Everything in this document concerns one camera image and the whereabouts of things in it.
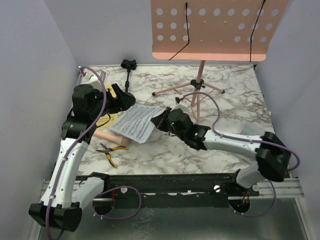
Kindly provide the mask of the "yellow sheet music paper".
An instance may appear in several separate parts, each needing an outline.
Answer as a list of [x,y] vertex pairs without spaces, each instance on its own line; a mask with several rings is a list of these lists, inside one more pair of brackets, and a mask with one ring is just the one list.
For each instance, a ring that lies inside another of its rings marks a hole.
[[[112,85],[110,83],[105,83],[105,88],[111,93],[111,95],[115,98],[116,93],[112,88]],[[96,125],[98,129],[108,128],[112,126],[116,120],[118,119],[118,113],[109,113],[105,114],[97,121]]]

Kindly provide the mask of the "pink perforated music stand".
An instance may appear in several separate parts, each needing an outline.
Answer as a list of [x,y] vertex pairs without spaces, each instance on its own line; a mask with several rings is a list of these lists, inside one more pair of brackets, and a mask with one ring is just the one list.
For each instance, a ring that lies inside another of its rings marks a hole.
[[287,0],[153,0],[152,55],[159,60],[258,63],[285,13]]

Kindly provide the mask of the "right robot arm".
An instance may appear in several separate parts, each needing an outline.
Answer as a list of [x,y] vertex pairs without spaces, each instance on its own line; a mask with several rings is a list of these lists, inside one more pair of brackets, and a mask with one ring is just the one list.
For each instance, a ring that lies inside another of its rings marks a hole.
[[180,108],[166,108],[151,122],[162,132],[170,132],[195,150],[216,150],[242,155],[254,160],[246,168],[236,171],[230,191],[241,196],[254,184],[263,180],[281,183],[288,172],[291,153],[272,132],[264,135],[240,135],[217,131],[192,122]]

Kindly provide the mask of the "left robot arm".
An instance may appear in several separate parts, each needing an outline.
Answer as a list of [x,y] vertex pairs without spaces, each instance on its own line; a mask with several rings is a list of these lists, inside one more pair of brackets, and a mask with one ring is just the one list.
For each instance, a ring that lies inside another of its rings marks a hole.
[[61,127],[60,150],[51,180],[40,202],[31,204],[28,211],[47,229],[74,232],[80,225],[83,210],[92,200],[110,194],[110,178],[104,173],[93,172],[78,190],[74,190],[74,185],[98,119],[126,111],[136,102],[132,94],[122,91],[116,83],[111,89],[115,96],[90,84],[80,84],[73,90],[73,114]]

